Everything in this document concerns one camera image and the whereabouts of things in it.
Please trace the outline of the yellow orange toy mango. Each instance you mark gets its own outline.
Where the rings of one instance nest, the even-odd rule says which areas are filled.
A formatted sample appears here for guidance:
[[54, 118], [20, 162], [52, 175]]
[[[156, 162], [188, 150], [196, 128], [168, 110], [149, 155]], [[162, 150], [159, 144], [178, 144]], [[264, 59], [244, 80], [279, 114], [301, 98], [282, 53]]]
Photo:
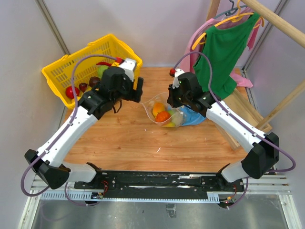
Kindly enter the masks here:
[[154, 117], [156, 117], [160, 112], [164, 110], [165, 110], [165, 106], [163, 103], [155, 102], [152, 109], [152, 114]]

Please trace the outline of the clear dotted zip top bag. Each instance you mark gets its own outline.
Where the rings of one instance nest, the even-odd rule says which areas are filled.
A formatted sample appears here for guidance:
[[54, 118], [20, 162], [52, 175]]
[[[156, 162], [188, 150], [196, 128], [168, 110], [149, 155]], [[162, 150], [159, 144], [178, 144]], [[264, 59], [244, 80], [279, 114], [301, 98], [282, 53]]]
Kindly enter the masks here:
[[167, 103], [167, 93], [160, 93], [152, 99], [142, 103], [146, 115], [155, 124], [161, 127], [180, 127], [186, 121], [186, 114], [178, 108], [172, 108]]

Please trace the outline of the rough orange toy tangerine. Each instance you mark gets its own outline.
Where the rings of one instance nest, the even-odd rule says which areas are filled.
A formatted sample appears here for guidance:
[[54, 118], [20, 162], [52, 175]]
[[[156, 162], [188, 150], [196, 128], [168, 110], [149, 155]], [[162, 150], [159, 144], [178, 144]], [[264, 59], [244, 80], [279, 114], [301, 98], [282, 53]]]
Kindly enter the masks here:
[[162, 122], [167, 121], [170, 117], [171, 116], [167, 111], [162, 111], [156, 116], [155, 120], [158, 123], [162, 123]]

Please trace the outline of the yellow toy banana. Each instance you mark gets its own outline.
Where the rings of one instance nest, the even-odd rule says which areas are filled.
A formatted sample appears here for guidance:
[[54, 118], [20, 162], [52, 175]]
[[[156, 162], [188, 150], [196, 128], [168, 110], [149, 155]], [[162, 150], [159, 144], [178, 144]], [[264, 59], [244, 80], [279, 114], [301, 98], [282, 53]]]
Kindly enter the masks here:
[[172, 127], [176, 127], [176, 125], [173, 122], [169, 122], [167, 124], [164, 124], [163, 127], [172, 128]]

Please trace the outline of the white toy garlic bulb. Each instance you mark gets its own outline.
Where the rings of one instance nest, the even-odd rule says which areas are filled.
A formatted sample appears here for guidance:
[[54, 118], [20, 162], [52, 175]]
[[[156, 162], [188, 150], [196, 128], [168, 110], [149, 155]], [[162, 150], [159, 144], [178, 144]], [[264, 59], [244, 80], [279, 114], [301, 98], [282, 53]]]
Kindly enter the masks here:
[[184, 123], [184, 115], [183, 113], [175, 113], [172, 116], [172, 122], [174, 123], [175, 126], [181, 126]]

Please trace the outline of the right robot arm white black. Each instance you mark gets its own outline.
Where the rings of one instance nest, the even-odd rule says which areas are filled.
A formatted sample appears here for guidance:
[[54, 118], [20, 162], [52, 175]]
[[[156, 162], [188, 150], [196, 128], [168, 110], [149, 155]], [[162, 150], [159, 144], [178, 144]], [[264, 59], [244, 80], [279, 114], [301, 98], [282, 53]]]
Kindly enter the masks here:
[[279, 137], [266, 134], [239, 117], [224, 101], [218, 101], [210, 92], [203, 92], [197, 77], [181, 69], [170, 71], [173, 83], [169, 85], [168, 104], [173, 108], [186, 106], [219, 125], [245, 150], [240, 162], [225, 165], [216, 174], [216, 186], [226, 191], [239, 179], [260, 179], [279, 161]]

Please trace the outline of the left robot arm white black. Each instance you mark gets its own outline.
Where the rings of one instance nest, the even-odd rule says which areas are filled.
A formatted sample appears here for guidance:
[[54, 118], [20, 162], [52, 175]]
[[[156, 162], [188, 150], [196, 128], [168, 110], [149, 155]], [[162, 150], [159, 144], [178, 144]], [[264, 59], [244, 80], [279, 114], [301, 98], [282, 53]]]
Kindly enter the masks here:
[[101, 81], [85, 92], [73, 114], [49, 141], [38, 150], [28, 150], [25, 158], [33, 171], [49, 188], [58, 189], [67, 182], [85, 182], [96, 189], [102, 184], [101, 169], [92, 163], [69, 164], [64, 158], [80, 137], [102, 116], [115, 109], [123, 100], [140, 102], [143, 78], [131, 80], [132, 70], [111, 67], [104, 71]]

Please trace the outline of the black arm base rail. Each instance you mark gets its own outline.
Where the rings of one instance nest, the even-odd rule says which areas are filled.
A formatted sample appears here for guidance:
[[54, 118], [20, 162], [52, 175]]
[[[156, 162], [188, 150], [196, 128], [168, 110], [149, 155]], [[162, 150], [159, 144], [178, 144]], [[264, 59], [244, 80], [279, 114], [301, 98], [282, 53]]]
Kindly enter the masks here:
[[75, 189], [106, 188], [106, 198], [144, 200], [207, 199], [208, 192], [243, 192], [242, 180], [224, 183], [216, 173], [104, 170], [89, 183], [76, 182]]

